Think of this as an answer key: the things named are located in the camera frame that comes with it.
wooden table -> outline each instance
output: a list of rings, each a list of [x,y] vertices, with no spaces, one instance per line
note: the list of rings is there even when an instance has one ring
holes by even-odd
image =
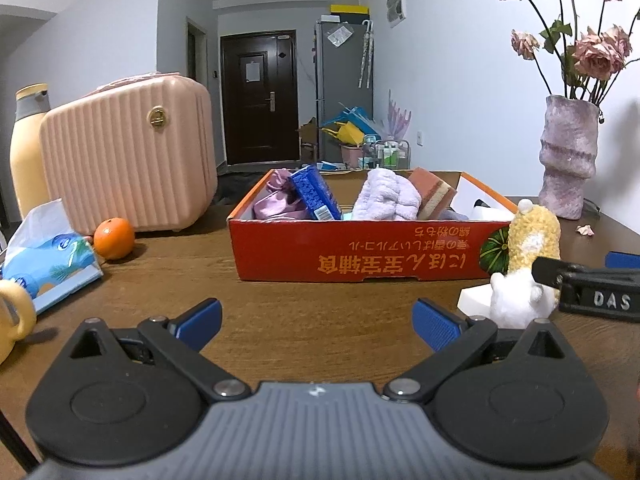
[[[428,297],[454,310],[462,287],[484,283],[241,282],[225,225],[228,212],[212,207],[180,235],[140,238],[134,259],[105,266],[100,283],[40,317],[36,332],[0,365],[2,410],[23,437],[28,436],[24,409],[31,392],[87,317],[102,317],[114,328],[133,327],[153,314],[174,317],[215,296],[224,305],[223,329],[203,354],[251,386],[260,380],[373,381],[381,386],[430,353],[412,330],[414,301]],[[583,219],[582,224],[592,225],[593,238],[577,235],[577,223],[562,226],[565,260],[598,267],[609,250],[640,253],[640,236],[609,218]],[[640,478],[633,459],[638,448],[640,325],[559,312],[552,320],[609,404],[609,429],[597,465],[615,479]],[[21,475],[0,446],[0,478]]]

suitcase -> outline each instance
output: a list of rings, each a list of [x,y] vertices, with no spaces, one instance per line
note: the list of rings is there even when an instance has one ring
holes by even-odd
[[[119,80],[55,108],[40,142],[50,198],[81,234],[113,217],[179,231],[216,192],[209,91],[179,74]]]

suitcase handle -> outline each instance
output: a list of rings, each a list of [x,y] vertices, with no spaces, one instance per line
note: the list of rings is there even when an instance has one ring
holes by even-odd
[[[121,86],[130,85],[132,83],[139,83],[141,81],[148,81],[150,79],[156,79],[158,77],[166,77],[166,76],[170,76],[170,75],[180,75],[180,73],[179,72],[171,72],[171,73],[163,74],[163,73],[160,73],[160,72],[150,72],[148,74],[124,77],[122,79],[117,79],[116,81],[113,81],[113,82],[108,83],[106,85],[98,86],[97,89],[95,89],[93,92],[85,95],[84,97],[89,97],[90,95],[99,94],[101,92],[106,92],[107,90],[112,90],[114,88],[119,88]]]

red cardboard box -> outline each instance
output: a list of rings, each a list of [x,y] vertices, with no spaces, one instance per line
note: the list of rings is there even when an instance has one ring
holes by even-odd
[[[410,171],[397,173],[408,176]],[[436,172],[458,193],[455,211],[469,215],[477,200],[516,212],[516,205],[466,173]],[[488,276],[480,254],[506,250],[508,222],[486,221],[265,221],[253,206],[267,195],[271,172],[229,215],[236,268],[242,280],[361,282],[413,277],[420,281]],[[367,171],[322,175],[343,211],[358,197]]]

purple vase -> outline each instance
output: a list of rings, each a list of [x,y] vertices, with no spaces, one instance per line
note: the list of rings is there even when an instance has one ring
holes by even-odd
[[[558,95],[546,98],[540,204],[560,218],[577,220],[582,214],[584,183],[596,174],[599,112],[588,101]]]

